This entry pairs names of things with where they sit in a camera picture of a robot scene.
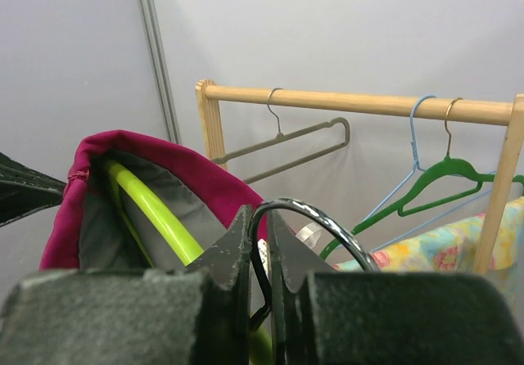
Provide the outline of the floral pastel garment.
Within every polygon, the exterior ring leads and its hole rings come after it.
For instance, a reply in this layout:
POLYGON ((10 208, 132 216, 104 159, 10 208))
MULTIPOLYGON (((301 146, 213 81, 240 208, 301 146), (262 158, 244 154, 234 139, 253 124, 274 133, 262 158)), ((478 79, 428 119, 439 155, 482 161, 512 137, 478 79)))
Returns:
MULTIPOLYGON (((398 241, 372 252, 384 272, 472 270, 480 239, 483 213, 398 241)), ((523 198, 506 204, 488 271, 507 273, 517 267, 523 231, 523 198)))

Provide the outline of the magenta pleated skirt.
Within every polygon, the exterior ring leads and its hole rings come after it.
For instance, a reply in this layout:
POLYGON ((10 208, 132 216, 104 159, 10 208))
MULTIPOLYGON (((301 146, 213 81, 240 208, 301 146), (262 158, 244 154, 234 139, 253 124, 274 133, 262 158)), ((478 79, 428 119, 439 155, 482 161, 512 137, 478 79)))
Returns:
POLYGON ((104 160, 122 164, 151 189, 205 249, 229 228, 238 210, 262 197, 203 155, 126 130, 86 137, 68 173, 41 269, 183 266, 144 213, 122 193, 113 204, 104 160))

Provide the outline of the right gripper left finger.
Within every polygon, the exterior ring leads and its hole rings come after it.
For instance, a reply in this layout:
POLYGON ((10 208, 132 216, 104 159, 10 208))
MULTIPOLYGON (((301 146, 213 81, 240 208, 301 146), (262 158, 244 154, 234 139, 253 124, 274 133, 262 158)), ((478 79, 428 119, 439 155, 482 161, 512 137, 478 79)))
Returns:
POLYGON ((1 309, 4 364, 246 364, 250 252, 241 207, 186 272, 53 269, 1 309))

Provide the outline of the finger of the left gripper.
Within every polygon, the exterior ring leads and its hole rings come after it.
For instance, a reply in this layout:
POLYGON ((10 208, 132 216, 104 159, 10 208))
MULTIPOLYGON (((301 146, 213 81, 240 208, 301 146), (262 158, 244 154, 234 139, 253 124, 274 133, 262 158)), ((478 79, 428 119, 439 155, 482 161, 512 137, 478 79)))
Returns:
POLYGON ((1 154, 1 226, 61 204, 66 183, 1 154))

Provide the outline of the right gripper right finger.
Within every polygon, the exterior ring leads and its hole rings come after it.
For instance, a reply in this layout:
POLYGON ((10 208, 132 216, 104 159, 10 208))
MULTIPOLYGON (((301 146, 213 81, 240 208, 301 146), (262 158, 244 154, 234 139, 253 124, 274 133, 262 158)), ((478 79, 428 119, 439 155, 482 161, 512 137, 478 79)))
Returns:
POLYGON ((520 364, 523 340, 483 277, 342 273, 268 216, 277 364, 520 364))

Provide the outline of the lime green hanger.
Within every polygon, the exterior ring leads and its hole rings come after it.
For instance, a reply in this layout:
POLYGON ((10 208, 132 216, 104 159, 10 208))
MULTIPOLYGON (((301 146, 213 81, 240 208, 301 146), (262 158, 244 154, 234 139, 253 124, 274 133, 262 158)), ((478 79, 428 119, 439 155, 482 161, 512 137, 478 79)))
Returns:
POLYGON ((169 248, 183 263, 183 266, 187 267, 204 253, 201 245, 182 225, 180 220, 134 173, 114 160, 104 160, 102 166, 109 176, 111 195, 117 210, 150 266, 153 267, 155 264, 124 210, 120 191, 124 191, 148 218, 169 248))

